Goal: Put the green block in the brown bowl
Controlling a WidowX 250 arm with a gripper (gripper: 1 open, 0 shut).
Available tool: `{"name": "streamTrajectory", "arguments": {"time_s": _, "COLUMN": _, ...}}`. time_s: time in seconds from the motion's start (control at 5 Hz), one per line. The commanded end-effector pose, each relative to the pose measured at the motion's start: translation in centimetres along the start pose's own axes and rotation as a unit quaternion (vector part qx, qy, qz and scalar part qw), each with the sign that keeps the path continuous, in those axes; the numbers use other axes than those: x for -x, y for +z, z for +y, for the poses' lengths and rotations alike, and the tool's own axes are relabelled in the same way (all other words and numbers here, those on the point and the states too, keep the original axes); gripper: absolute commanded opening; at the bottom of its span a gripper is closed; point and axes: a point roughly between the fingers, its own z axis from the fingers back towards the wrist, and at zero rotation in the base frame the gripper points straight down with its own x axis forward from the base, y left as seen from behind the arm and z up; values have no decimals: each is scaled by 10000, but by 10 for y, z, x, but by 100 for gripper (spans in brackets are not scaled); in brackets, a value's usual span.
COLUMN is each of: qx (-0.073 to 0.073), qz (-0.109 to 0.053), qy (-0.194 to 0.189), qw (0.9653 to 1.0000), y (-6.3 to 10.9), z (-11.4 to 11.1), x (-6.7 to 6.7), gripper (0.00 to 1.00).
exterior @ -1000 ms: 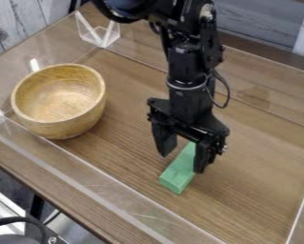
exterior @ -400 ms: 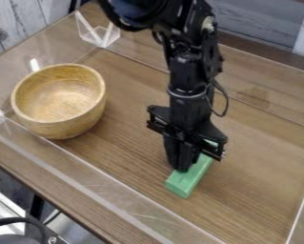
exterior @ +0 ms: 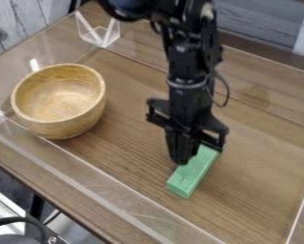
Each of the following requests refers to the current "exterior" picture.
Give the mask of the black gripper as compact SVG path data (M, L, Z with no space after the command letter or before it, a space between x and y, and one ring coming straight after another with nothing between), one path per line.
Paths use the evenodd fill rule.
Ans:
M213 114L215 78L179 86L169 81L170 98L150 98L149 120L166 130L169 153L178 165L197 155L201 144L225 149L229 127Z

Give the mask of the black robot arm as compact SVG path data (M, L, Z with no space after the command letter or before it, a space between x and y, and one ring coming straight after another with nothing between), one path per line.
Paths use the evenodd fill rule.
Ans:
M143 19L162 37L170 98L147 101L147 120L166 131L173 161L185 165L202 145L222 151L229 127L213 115L215 82L223 79L217 9L213 0L98 0L120 21Z

